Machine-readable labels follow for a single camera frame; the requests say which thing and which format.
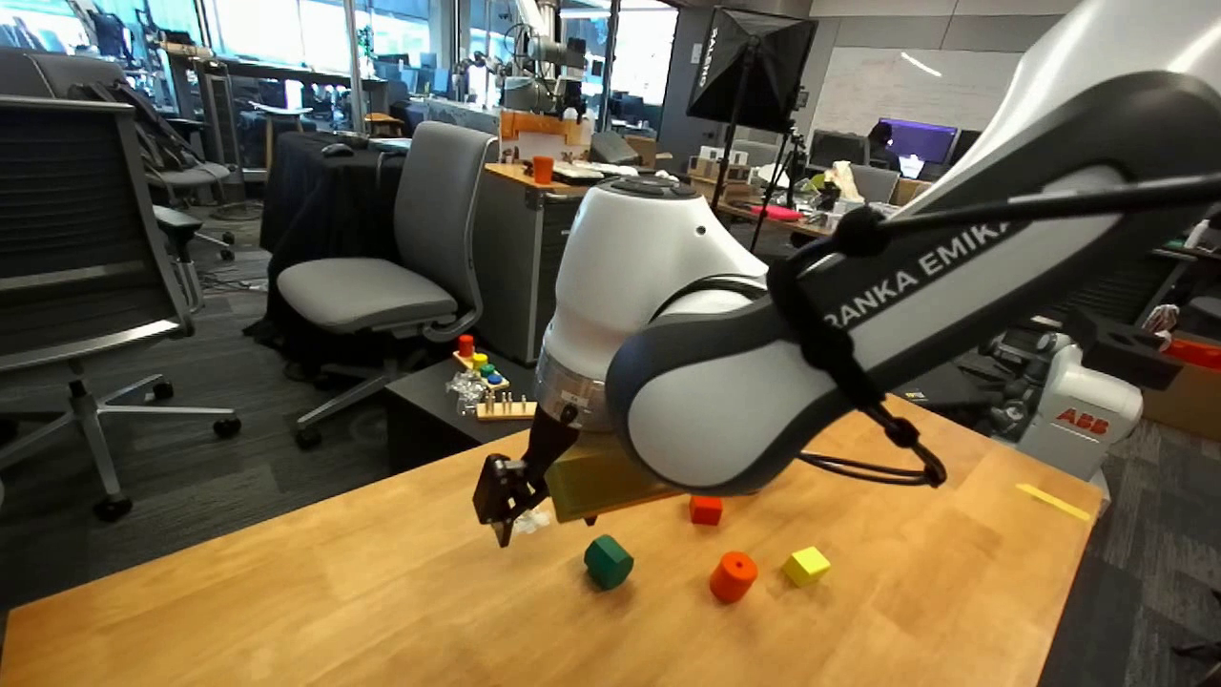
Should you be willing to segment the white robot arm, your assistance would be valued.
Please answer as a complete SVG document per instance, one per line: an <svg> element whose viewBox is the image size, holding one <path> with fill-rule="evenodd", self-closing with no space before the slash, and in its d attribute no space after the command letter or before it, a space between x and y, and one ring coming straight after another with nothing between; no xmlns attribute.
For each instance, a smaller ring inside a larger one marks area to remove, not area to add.
<svg viewBox="0 0 1221 687"><path fill-rule="evenodd" d="M593 187L527 452L482 465L476 518L512 531L571 446L710 496L765 488L852 409L911 452L891 390L1030 315L1103 311L1219 208L1219 35L1221 0L1080 0L1020 59L954 168L784 259L676 185Z"/></svg>

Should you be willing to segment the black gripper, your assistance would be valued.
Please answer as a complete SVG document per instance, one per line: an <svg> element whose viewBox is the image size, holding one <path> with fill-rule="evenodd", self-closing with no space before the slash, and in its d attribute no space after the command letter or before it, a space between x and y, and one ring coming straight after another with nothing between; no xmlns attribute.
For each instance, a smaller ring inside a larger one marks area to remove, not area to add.
<svg viewBox="0 0 1221 687"><path fill-rule="evenodd" d="M517 518L551 496L545 470L580 438L576 412L538 412L524 458L487 454L472 488L472 512L512 545Z"/></svg>

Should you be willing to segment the white ABB robot base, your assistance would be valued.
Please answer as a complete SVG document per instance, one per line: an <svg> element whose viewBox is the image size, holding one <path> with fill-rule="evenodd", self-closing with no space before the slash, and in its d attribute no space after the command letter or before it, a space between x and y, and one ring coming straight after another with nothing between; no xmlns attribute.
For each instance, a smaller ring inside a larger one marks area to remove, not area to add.
<svg viewBox="0 0 1221 687"><path fill-rule="evenodd" d="M1080 343L1053 334L1020 452L1071 477L1097 477L1109 446L1141 424L1141 412L1145 397L1135 382L1089 368Z"/></svg>

